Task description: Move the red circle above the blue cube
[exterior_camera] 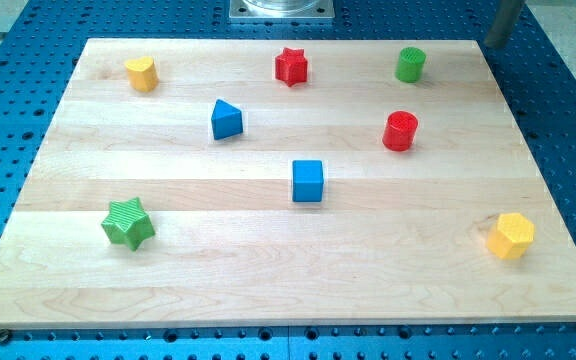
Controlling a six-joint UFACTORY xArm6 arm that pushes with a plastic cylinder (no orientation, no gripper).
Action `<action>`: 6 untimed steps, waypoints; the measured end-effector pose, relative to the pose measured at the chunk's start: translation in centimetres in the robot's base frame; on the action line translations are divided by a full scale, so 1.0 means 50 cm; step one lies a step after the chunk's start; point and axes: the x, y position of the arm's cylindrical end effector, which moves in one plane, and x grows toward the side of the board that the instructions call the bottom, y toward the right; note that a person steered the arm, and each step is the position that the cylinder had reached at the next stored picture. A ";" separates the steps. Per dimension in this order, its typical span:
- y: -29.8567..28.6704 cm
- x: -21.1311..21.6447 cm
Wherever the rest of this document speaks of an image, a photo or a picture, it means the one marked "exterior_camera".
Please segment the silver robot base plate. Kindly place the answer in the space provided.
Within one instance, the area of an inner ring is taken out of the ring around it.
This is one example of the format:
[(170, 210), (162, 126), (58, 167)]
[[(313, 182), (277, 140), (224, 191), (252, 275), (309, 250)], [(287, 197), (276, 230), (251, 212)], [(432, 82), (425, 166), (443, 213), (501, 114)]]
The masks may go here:
[(229, 18), (257, 19), (315, 19), (335, 17), (333, 0), (229, 0)]

